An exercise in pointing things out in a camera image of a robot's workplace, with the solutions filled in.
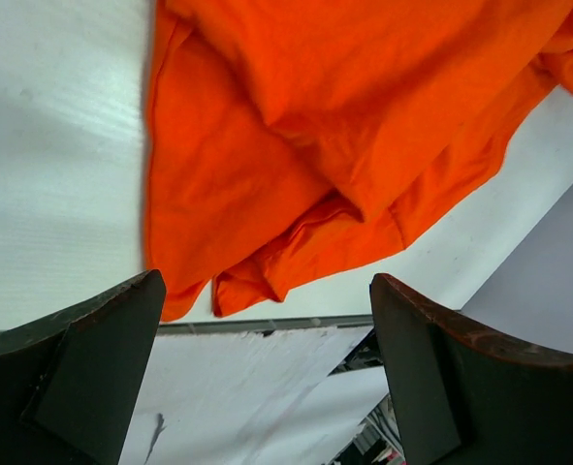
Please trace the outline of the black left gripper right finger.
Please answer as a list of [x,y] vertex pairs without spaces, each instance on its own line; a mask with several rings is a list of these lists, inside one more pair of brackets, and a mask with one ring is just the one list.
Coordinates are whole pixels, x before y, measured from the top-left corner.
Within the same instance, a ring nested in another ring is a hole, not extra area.
[[388,274],[369,287],[409,464],[573,464],[573,354],[510,336]]

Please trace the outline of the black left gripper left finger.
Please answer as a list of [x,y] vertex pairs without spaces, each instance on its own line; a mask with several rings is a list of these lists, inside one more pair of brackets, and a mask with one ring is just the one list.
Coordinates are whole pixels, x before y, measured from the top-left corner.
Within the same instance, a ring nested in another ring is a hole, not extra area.
[[159,326],[157,270],[0,333],[0,464],[115,464]]

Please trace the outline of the orange t-shirt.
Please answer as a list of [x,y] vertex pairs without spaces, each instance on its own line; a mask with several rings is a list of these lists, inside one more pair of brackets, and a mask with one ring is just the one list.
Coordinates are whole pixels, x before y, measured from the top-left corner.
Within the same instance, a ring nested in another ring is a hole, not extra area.
[[401,252],[573,94],[573,1],[160,1],[143,247],[166,322]]

